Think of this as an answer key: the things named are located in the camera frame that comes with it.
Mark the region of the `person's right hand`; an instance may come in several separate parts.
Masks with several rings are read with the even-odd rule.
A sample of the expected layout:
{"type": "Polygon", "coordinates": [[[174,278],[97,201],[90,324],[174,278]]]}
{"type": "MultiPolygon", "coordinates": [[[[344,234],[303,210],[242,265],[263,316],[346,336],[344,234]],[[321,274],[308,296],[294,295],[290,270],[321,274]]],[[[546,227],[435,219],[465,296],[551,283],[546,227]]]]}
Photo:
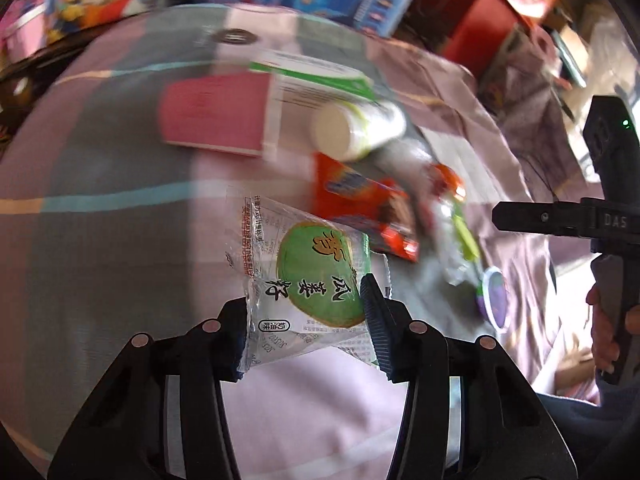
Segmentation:
{"type": "Polygon", "coordinates": [[[615,340],[614,327],[600,307],[600,292],[593,285],[586,297],[592,310],[591,353],[598,370],[612,374],[614,363],[620,358],[620,345],[615,340]]]}

